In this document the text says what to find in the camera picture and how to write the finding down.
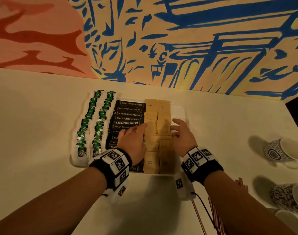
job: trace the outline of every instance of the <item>wristband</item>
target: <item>wristband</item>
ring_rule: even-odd
[[[107,189],[116,191],[129,176],[132,166],[130,156],[122,149],[111,149],[93,158],[89,165],[102,172],[107,180]]]
[[[198,181],[202,185],[211,172],[224,171],[214,155],[203,147],[193,148],[186,153],[183,158],[182,169],[191,182]]]

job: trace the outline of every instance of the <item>painted wall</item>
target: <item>painted wall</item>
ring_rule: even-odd
[[[287,102],[298,0],[0,0],[0,67]]]

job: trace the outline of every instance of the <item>mug handle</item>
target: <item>mug handle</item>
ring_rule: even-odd
[[[298,161],[284,162],[283,164],[287,166],[289,169],[298,169]]]

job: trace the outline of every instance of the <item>left hand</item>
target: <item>left hand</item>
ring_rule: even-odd
[[[148,124],[134,126],[128,130],[122,129],[119,133],[119,142],[117,148],[123,149],[129,154],[133,162],[133,166],[138,164],[147,151],[146,145],[143,143],[145,128]]]

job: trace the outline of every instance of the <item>forearm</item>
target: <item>forearm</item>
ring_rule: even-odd
[[[107,187],[89,167],[0,221],[0,234],[71,234]]]
[[[231,235],[296,235],[223,171],[211,173],[205,179],[204,186]]]

